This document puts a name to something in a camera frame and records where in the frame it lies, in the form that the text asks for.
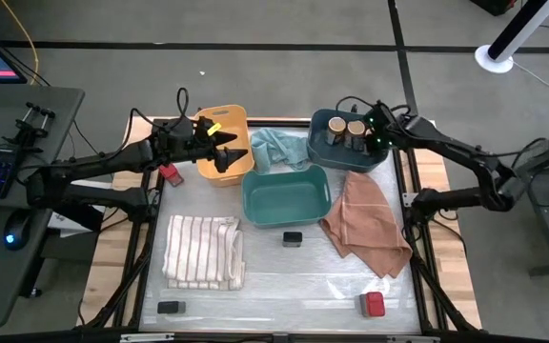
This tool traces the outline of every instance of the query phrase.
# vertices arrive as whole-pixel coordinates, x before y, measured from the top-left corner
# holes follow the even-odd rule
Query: striped towel
[[[171,217],[162,272],[169,288],[234,291],[243,287],[238,218]]]

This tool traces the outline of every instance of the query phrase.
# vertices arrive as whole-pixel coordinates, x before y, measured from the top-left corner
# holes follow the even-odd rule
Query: teal plastic bin
[[[332,207],[325,171],[315,165],[306,171],[249,171],[242,193],[245,216],[258,228],[315,223]]]
[[[389,149],[364,155],[359,151],[352,151],[344,147],[344,144],[330,146],[325,143],[325,135],[328,130],[328,122],[335,116],[339,116],[347,123],[354,120],[362,120],[363,115],[345,111],[319,110],[313,114],[311,127],[309,128],[308,152],[313,163],[319,166],[353,172],[370,172],[380,162],[387,159]]]

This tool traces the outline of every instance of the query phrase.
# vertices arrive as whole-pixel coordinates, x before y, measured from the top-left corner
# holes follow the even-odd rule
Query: yellow tag
[[[207,130],[207,134],[209,136],[212,136],[214,133],[216,133],[219,129],[221,129],[221,124],[215,123],[213,126],[211,126],[210,129]]]

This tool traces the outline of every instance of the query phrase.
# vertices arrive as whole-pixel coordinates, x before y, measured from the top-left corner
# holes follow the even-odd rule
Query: small black box
[[[283,247],[299,248],[302,245],[302,232],[284,232]]]
[[[158,303],[158,314],[184,313],[186,303],[184,301],[161,301]]]

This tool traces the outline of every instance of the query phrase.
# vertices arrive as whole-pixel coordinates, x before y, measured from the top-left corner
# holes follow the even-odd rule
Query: computer mouse
[[[29,241],[29,231],[31,230],[31,211],[14,211],[4,229],[4,246],[11,251],[23,249]]]

